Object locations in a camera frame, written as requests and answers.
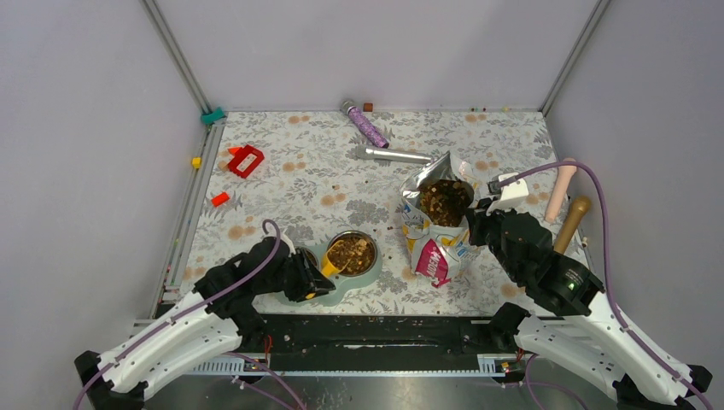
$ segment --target teal clip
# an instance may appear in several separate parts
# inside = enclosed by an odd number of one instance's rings
[[[224,118],[225,116],[226,116],[226,114],[224,114],[224,110],[222,110],[221,107],[218,107],[211,114],[202,115],[201,122],[203,122],[205,126],[210,126],[216,120],[220,120],[220,119]]]

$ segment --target orange block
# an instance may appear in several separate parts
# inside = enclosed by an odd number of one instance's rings
[[[218,208],[222,203],[226,201],[229,201],[229,194],[227,194],[226,192],[221,192],[211,200],[211,203],[213,204],[214,208]]]

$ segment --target white clamp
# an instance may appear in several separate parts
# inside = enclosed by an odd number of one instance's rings
[[[512,178],[518,175],[518,173],[504,173],[498,175],[498,182],[503,182],[508,178]],[[523,200],[528,197],[528,185],[525,183],[525,179],[519,179],[518,181],[506,185],[500,192],[500,197],[493,201],[488,207],[486,214],[490,215],[495,209],[512,209],[523,203]]]

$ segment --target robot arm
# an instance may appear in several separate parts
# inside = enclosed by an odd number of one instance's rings
[[[620,405],[624,401],[627,405],[633,404],[632,408],[691,406],[684,401],[684,397],[690,395],[686,386],[671,378],[621,329],[601,281],[580,262],[555,252],[551,232],[533,216],[513,209],[491,211],[495,203],[492,199],[483,199],[477,209],[467,213],[470,244],[488,246],[511,280],[525,287],[526,295],[537,305],[586,331],[601,350],[546,329],[538,319],[516,307],[522,311],[515,320],[518,346],[575,372],[618,400]],[[628,323],[682,378],[701,391],[706,390],[711,380],[706,369],[674,359],[638,326],[630,320]]]
[[[257,295],[283,291],[300,302],[335,289],[305,255],[283,240],[253,278],[205,307],[192,309],[245,278],[269,256],[275,238],[267,237],[248,253],[210,269],[172,309],[125,343],[102,354],[81,354],[75,366],[84,384],[108,367],[88,390],[94,407],[141,409],[158,390],[197,364],[259,341],[264,321],[252,306]]]

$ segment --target pink food bag label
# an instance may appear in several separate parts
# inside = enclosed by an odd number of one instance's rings
[[[432,278],[436,288],[450,282],[447,278],[447,261],[434,240],[430,239],[423,247],[415,272]]]

